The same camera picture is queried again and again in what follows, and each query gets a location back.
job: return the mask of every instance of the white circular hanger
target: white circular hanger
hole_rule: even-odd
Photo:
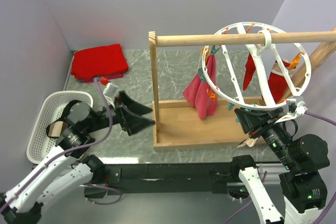
[[[237,32],[239,34],[245,34],[245,26],[246,27],[260,27],[260,31],[258,33],[262,33],[265,36],[265,44],[264,45],[245,45],[247,47],[247,49],[249,50],[254,64],[256,66],[256,72],[257,72],[257,76],[258,76],[258,81],[259,81],[259,85],[260,85],[260,90],[261,90],[261,94],[262,97],[265,101],[265,105],[254,105],[254,104],[248,104],[245,103],[243,95],[242,95],[242,91],[240,90],[235,72],[233,70],[232,64],[231,64],[231,60],[229,58],[227,49],[225,45],[221,45],[222,50],[223,50],[223,54],[224,57],[226,59],[226,63],[228,65],[229,68],[229,72],[231,74],[231,81],[235,86],[235,90],[237,93],[236,98],[231,98],[229,96],[227,96],[226,94],[224,94],[220,88],[216,85],[214,85],[214,83],[212,82],[212,80],[210,79],[208,72],[207,72],[207,67],[206,67],[206,54],[207,52],[210,52],[211,50],[211,46],[205,46],[203,53],[202,53],[202,71],[204,74],[204,77],[207,81],[207,83],[209,84],[209,86],[212,88],[212,90],[214,92],[217,93],[218,96],[222,97],[223,99],[229,101],[232,104],[235,104],[237,106],[246,108],[246,109],[251,109],[251,110],[265,110],[265,111],[269,111],[269,110],[274,110],[276,108],[279,107],[283,107],[286,105],[286,101],[282,101],[281,103],[276,104],[273,96],[270,92],[269,86],[268,86],[268,78],[266,76],[266,72],[265,72],[265,67],[262,61],[262,52],[268,48],[270,48],[272,50],[272,52],[274,53],[275,56],[275,60],[278,62],[278,65],[281,69],[281,72],[287,82],[287,85],[292,93],[292,96],[294,97],[299,97],[302,95],[302,93],[305,91],[305,89],[308,86],[308,83],[310,81],[310,76],[311,76],[311,64],[310,64],[310,60],[309,57],[307,55],[307,52],[305,51],[305,49],[302,47],[302,45],[300,43],[294,43],[294,45],[299,49],[299,52],[301,52],[301,56],[304,59],[305,65],[306,65],[306,74],[305,74],[305,81],[303,83],[303,85],[301,87],[295,87],[290,75],[288,73],[288,70],[286,69],[286,67],[284,66],[284,63],[281,59],[281,57],[279,56],[279,53],[276,49],[275,44],[272,44],[272,37],[270,34],[270,30],[276,33],[285,33],[285,31],[271,26],[271,25],[267,25],[264,23],[258,23],[258,22],[240,22],[240,23],[235,23],[235,24],[231,24],[229,26],[223,27],[221,30],[219,30],[218,32],[216,32],[216,35],[219,34],[225,34],[227,33],[229,30],[236,28]]]

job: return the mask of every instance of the white plastic basket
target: white plastic basket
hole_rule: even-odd
[[[49,138],[46,127],[60,118],[64,107],[72,100],[79,100],[92,107],[93,98],[82,91],[59,91],[51,94],[42,104],[27,147],[27,157],[34,164],[39,164],[55,145],[55,139]]]

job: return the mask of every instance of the white wall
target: white wall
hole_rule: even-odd
[[[272,23],[284,0],[46,0],[71,49],[120,43],[148,49],[159,35],[213,34],[235,22]]]
[[[0,0],[0,10],[0,191],[5,191],[32,168],[26,156],[30,134],[46,96],[63,88],[71,54],[43,0]]]
[[[336,26],[335,0],[285,0],[273,25],[285,31],[329,31]],[[310,54],[318,44],[305,44]],[[336,54],[332,55],[311,78],[303,94],[308,109],[336,121]],[[309,116],[299,118],[299,133],[312,133],[328,142],[330,167],[321,170],[321,176],[328,187],[328,202],[336,191],[336,127]],[[334,206],[322,223],[335,223]]]

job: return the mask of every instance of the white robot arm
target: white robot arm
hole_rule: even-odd
[[[251,138],[262,136],[288,171],[279,175],[286,204],[283,218],[269,198],[255,164],[247,162],[240,166],[239,179],[251,196],[260,223],[313,223],[321,215],[327,198],[327,187],[318,172],[330,165],[327,143],[313,134],[293,140],[278,123],[282,109],[270,112],[236,109],[235,113],[244,133]]]
[[[110,95],[109,86],[104,93]],[[0,194],[0,214],[7,223],[37,223],[41,213],[58,198],[79,185],[92,182],[94,177],[104,176],[104,164],[90,155],[76,169],[55,180],[90,146],[107,138],[112,125],[120,124],[130,136],[155,124],[155,121],[142,116],[152,109],[133,101],[124,91],[114,98],[113,105],[108,105],[106,100],[104,103],[105,109],[98,112],[83,102],[73,105],[66,117],[69,127],[57,138],[47,156],[19,184]],[[105,127],[109,127],[105,137],[95,142],[89,133]]]

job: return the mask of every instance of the wooden block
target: wooden block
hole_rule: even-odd
[[[259,97],[244,100],[249,104],[259,104]],[[228,105],[226,100],[219,100],[215,115],[200,120],[197,110],[185,100],[159,101],[160,130],[153,127],[154,149],[238,145],[248,136],[236,122],[234,109],[238,107],[228,110]],[[257,144],[260,143],[265,144],[265,141],[257,141]]]

